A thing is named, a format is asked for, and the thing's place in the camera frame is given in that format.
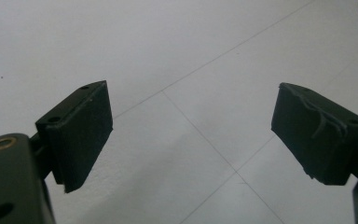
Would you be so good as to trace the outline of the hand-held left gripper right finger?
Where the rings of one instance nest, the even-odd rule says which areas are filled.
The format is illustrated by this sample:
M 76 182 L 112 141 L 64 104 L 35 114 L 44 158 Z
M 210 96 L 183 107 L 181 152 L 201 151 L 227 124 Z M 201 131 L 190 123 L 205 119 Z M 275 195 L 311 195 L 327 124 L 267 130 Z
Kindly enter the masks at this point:
M 310 177 L 343 186 L 358 178 L 358 115 L 321 94 L 282 83 L 271 130 Z

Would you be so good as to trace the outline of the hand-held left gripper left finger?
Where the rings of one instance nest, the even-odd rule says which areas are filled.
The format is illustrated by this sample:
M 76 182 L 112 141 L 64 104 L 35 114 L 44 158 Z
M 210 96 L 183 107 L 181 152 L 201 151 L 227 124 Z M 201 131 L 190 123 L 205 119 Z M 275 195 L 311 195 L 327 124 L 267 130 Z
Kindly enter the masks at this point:
M 56 182 L 67 193 L 81 188 L 113 131 L 107 82 L 75 90 L 35 126 L 42 144 L 51 151 Z

